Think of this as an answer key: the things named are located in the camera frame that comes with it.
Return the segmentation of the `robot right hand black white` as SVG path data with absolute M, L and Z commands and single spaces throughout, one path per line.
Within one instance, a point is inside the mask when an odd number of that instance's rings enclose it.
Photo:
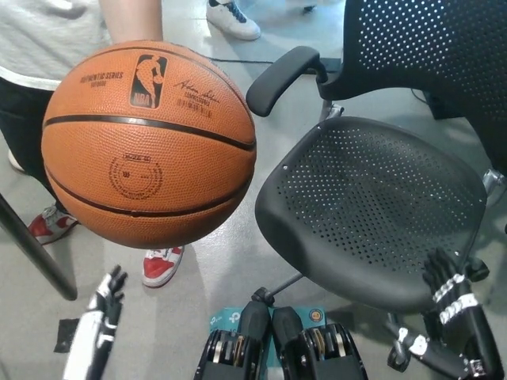
M 440 338 L 394 322 L 386 323 L 388 331 L 412 357 L 448 379 L 504 379 L 492 329 L 464 270 L 441 248 L 428 255 L 424 267 Z

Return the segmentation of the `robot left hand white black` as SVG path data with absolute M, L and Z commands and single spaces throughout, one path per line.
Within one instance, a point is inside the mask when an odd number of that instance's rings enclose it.
M 106 273 L 79 318 L 63 371 L 66 380 L 101 379 L 116 339 L 128 277 L 120 265 Z

